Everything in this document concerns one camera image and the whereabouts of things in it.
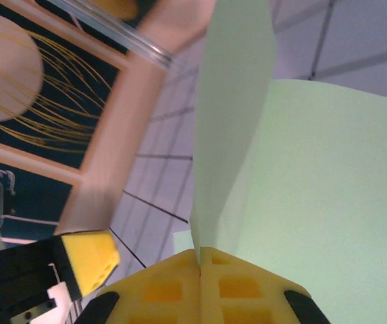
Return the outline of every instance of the beige circle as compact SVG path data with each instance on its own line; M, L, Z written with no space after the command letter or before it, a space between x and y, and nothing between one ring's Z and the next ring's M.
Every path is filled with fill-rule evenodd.
M0 16L0 122L23 114L43 83L43 61L24 29Z

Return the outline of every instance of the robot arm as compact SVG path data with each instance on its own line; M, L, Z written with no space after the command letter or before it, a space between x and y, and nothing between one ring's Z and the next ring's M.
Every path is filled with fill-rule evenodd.
M56 307L47 290L62 281L72 300L90 294L119 262L107 232L66 234L0 250L0 323L27 323Z

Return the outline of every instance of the light green paper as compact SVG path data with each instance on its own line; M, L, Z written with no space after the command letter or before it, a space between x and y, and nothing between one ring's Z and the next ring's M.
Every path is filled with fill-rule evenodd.
M333 324L387 323L387 98L268 88L269 17L267 1L217 2L196 108L195 248L305 286Z
M387 98L273 81L236 255L331 323L387 323Z
M195 117L193 240L234 253L244 211L255 132L276 52L269 3L217 1L207 31ZM215 236L217 229L225 235Z
M193 248L192 233L190 231L172 233L174 237L174 254Z

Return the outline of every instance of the poster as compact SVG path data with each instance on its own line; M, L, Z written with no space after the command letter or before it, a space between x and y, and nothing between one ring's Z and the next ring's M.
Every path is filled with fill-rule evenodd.
M53 235L72 185L0 163L1 237L43 240Z
M80 168L118 74L0 4L0 144Z

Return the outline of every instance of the yellow foam pad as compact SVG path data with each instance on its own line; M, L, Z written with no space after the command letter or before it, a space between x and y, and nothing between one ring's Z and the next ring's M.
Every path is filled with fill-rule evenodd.
M201 323L299 324L286 290L301 286L215 248L201 248Z
M82 296L101 286L121 262L108 232L68 234L62 240Z
M214 248L186 250L100 292L120 301L106 324L299 324L284 295L301 286Z
M121 20L132 20L139 13L136 0L92 0L92 2Z
M120 295L106 324L198 324L199 287L195 251L181 252L102 289Z

